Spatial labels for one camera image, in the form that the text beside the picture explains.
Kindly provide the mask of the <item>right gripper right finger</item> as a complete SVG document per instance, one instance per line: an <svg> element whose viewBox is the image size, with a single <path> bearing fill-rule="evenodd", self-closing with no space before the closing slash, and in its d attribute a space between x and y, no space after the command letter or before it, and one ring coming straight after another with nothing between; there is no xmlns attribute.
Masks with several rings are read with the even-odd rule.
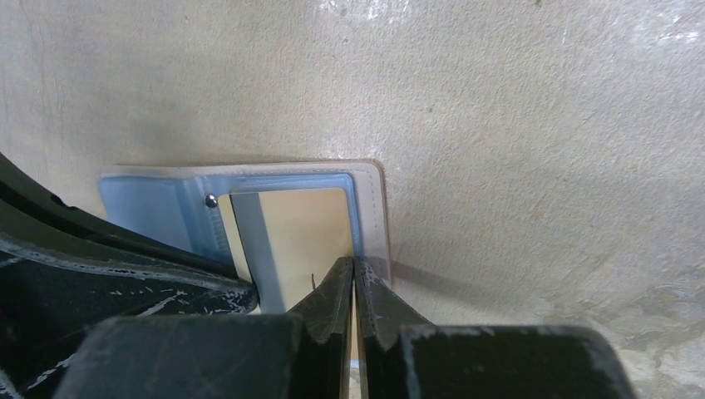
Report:
<svg viewBox="0 0 705 399"><path fill-rule="evenodd" d="M382 264L382 259L374 257L353 260L362 396L408 398L407 366L398 338L405 326L431 322L377 274L376 267Z"/></svg>

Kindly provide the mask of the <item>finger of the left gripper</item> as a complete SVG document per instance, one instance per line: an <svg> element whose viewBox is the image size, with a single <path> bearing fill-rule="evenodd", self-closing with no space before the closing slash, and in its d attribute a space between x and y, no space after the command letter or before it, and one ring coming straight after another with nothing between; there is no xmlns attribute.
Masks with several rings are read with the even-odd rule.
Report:
<svg viewBox="0 0 705 399"><path fill-rule="evenodd" d="M147 257L237 278L234 267L192 254L68 206L5 156L1 157L1 200L24 214L71 236Z"/></svg>
<svg viewBox="0 0 705 399"><path fill-rule="evenodd" d="M248 313L254 286L170 251L145 256L1 205L1 395L49 398L81 342L114 317Z"/></svg>

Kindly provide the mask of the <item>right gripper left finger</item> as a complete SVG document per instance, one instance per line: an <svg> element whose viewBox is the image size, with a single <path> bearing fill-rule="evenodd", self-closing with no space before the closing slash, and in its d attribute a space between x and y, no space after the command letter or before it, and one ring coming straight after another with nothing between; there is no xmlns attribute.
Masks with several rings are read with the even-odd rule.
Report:
<svg viewBox="0 0 705 399"><path fill-rule="evenodd" d="M337 259L290 312L303 320L291 371L291 398L347 398L352 341L353 259Z"/></svg>

